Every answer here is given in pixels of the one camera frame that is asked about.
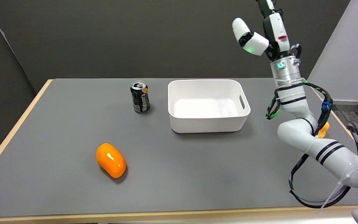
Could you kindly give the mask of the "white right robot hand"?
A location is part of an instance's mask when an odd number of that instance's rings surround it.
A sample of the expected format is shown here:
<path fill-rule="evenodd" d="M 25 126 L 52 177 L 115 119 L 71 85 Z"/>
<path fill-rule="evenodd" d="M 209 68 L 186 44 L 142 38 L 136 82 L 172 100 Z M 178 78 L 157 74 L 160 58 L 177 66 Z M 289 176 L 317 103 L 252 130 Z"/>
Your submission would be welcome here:
<path fill-rule="evenodd" d="M 283 11 L 276 10 L 271 0 L 258 0 L 257 3 L 263 15 L 264 35 L 251 31 L 241 18 L 236 18 L 232 23 L 236 41 L 250 54 L 260 56 L 266 53 L 271 62 L 292 55 L 284 27 Z"/>

